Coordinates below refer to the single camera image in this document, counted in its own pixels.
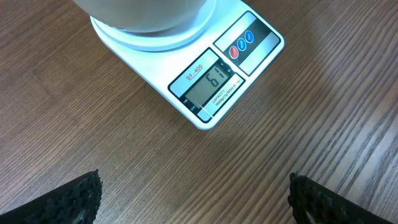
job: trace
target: wooden table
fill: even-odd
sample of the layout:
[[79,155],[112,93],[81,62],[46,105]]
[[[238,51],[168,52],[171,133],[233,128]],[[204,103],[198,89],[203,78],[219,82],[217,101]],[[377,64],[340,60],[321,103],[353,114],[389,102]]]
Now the wooden table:
[[247,0],[285,37],[199,131],[70,0],[0,0],[0,213],[85,172],[96,223],[294,223],[298,171],[398,223],[398,1]]

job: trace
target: wood grain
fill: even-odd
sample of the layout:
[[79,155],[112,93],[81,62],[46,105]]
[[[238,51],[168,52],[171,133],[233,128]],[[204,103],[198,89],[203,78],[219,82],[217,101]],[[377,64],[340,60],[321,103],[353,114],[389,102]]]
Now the wood grain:
[[199,131],[72,1],[0,0],[0,213],[99,169],[96,223],[294,223],[298,171],[398,223],[398,1],[246,2],[285,49]]

